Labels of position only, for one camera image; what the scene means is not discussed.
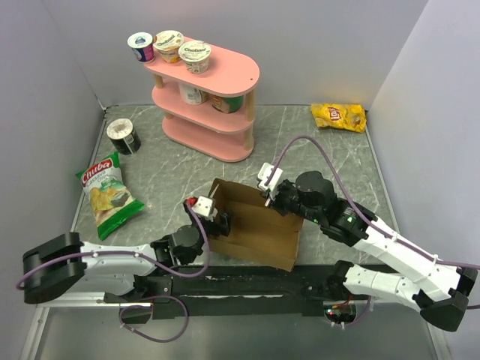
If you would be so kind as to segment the brown cardboard box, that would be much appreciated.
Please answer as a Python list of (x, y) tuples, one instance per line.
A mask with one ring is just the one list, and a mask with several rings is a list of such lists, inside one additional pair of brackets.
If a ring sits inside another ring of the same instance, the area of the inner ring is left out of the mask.
[(211, 250), (291, 272), (304, 220), (294, 214), (282, 216), (265, 207), (260, 191), (244, 184), (216, 178), (211, 190), (217, 210), (231, 215), (229, 235), (213, 238)]

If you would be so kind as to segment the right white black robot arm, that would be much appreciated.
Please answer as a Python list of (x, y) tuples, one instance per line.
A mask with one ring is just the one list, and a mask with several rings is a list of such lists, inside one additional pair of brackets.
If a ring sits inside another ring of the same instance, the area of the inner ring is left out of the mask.
[(423, 251), (372, 211), (340, 198), (318, 171), (303, 172), (289, 181), (282, 169), (264, 163), (257, 179), (266, 206), (283, 216), (297, 215), (315, 223), (330, 239), (369, 254), (392, 270), (374, 271), (339, 260), (315, 289), (321, 299), (353, 295), (383, 299), (413, 309), (438, 329), (458, 330), (476, 282), (476, 269), (446, 265)]

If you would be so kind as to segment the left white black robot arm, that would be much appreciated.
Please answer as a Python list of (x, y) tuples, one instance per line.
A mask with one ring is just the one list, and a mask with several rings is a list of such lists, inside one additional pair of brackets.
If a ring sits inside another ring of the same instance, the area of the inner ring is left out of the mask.
[(148, 277), (166, 274), (189, 278), (179, 266), (191, 264), (209, 253), (209, 239), (228, 236), (231, 214), (216, 211), (205, 217), (188, 214), (191, 223), (149, 244), (116, 247), (81, 241), (77, 232), (67, 232), (22, 256), (23, 276), (16, 288), (30, 305), (51, 302), (67, 293), (110, 293), (138, 302), (152, 290)]

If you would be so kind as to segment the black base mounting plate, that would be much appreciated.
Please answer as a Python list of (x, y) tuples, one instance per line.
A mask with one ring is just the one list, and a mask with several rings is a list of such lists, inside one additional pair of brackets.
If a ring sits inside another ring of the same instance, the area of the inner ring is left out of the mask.
[(187, 277), (156, 270), (134, 278), (126, 295), (107, 290), (107, 304), (153, 306), (156, 320), (181, 316), (181, 300), (192, 317), (300, 314), (321, 317), (325, 302), (343, 302), (353, 295), (342, 285), (335, 265), (297, 265), (292, 271), (268, 266), (211, 266), (198, 277), (195, 266)]

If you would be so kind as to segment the green can on middle shelf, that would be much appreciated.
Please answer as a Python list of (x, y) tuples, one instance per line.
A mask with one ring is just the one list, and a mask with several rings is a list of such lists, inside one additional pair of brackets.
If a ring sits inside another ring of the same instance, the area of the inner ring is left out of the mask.
[(222, 113), (230, 114), (234, 113), (241, 109), (244, 102), (244, 95), (237, 97), (220, 97), (218, 95), (212, 94), (211, 105), (212, 107)]

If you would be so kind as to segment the green Chuba chips bag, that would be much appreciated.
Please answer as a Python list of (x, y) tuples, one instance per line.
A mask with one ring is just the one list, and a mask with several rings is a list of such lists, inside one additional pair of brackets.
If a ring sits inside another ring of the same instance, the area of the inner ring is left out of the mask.
[(146, 207), (125, 185), (117, 151), (78, 172), (76, 177), (90, 203), (101, 241)]

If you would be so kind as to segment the pink three-tier shelf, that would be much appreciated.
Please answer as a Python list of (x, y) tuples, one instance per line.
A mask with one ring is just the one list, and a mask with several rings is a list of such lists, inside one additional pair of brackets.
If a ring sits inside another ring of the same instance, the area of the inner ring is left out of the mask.
[[(254, 149), (255, 88), (260, 68), (249, 56), (211, 45), (206, 72), (193, 74), (182, 62), (169, 64), (159, 55), (144, 64), (153, 74), (154, 104), (164, 111), (163, 132), (177, 143), (227, 163), (246, 159)], [(220, 98), (244, 98), (232, 113), (217, 111), (207, 101), (199, 105), (184, 102), (179, 85)]]

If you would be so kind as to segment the yellow Lays chips bag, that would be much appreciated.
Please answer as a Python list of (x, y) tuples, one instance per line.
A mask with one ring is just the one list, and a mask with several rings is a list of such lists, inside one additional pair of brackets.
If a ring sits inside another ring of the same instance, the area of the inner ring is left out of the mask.
[(310, 111), (318, 128), (365, 132), (367, 117), (360, 104), (313, 103)]

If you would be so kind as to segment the black can with white lid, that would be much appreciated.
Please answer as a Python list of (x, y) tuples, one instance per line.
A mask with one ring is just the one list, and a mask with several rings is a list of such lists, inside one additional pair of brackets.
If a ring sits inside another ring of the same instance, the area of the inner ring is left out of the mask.
[(129, 118), (111, 121), (106, 128), (106, 135), (122, 155), (132, 155), (140, 149), (141, 140)]

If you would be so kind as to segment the white cup on middle shelf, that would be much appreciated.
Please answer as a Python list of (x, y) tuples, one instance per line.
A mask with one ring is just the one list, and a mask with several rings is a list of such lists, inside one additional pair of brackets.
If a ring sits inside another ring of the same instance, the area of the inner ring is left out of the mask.
[(178, 84), (181, 99), (189, 105), (200, 105), (209, 99), (209, 94), (198, 88), (183, 83)]

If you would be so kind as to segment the white Chobani yogurt cup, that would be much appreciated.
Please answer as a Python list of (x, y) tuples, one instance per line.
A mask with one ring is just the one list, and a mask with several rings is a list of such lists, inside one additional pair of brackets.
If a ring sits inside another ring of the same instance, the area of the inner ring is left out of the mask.
[(178, 54), (189, 72), (201, 74), (209, 68), (211, 51), (211, 46), (205, 41), (190, 40), (180, 46)]

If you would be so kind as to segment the orange Chobani yogurt cup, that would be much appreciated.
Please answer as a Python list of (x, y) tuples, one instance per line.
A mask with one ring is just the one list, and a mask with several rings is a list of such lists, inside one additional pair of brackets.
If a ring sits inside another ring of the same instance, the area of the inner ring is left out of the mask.
[(165, 62), (172, 64), (180, 61), (179, 48), (184, 41), (180, 31), (165, 30), (155, 35), (153, 47)]

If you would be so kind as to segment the blue white yogurt cup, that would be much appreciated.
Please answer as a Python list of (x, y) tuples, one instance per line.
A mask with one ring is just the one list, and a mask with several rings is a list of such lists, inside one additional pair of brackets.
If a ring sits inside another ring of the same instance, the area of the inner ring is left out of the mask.
[(127, 39), (127, 45), (133, 51), (136, 59), (142, 63), (148, 63), (155, 59), (153, 49), (153, 36), (148, 32), (137, 32)]

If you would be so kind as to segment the aluminium frame rail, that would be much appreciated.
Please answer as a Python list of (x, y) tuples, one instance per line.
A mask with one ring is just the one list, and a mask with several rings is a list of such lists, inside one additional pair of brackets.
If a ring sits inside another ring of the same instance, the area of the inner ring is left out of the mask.
[(96, 308), (119, 307), (120, 302), (107, 303), (103, 292), (74, 292), (62, 295), (60, 298), (37, 304), (30, 329), (27, 334), (21, 355), (21, 360), (35, 359), (41, 342), (47, 318), (51, 308)]

